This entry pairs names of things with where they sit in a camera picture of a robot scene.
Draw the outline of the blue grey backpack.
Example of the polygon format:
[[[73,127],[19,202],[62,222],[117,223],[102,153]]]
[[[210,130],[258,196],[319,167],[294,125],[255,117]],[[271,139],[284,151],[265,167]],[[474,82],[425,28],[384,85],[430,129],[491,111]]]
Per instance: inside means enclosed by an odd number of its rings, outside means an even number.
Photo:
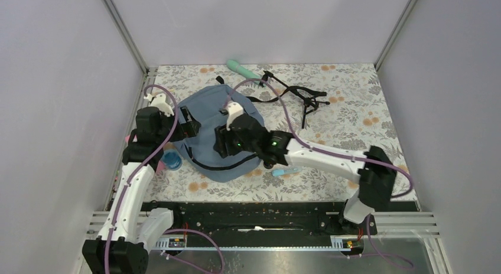
[[[251,152],[237,152],[236,155],[222,157],[215,149],[216,129],[226,127],[226,116],[219,110],[231,94],[232,88],[217,77],[217,85],[206,86],[178,105],[189,114],[180,116],[182,125],[192,120],[200,123],[197,135],[181,141],[173,141],[178,153],[198,172],[216,182],[229,182],[256,169],[262,162]]]

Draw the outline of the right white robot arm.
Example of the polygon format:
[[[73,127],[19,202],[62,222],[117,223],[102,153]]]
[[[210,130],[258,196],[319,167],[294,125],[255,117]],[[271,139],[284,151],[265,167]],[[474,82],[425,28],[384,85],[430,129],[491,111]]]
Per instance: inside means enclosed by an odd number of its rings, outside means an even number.
[[[247,114],[214,132],[214,150],[222,158],[248,152],[269,167],[280,164],[313,168],[358,184],[358,191],[348,199],[339,217],[341,230],[348,234],[360,229],[369,214],[385,211],[391,201],[396,171],[378,146],[350,151],[315,145],[289,132],[269,131]]]

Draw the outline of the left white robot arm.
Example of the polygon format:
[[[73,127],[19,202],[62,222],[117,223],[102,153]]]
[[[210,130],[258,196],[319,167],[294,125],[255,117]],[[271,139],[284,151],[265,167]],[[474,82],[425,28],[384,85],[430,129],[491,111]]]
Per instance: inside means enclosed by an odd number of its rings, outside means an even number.
[[[185,106],[175,115],[155,106],[139,109],[136,127],[122,154],[121,179],[109,215],[95,239],[87,239],[82,255],[92,273],[145,273],[149,253],[163,232],[183,227],[182,215],[156,208],[138,224],[143,199],[167,142],[195,137],[201,127]]]

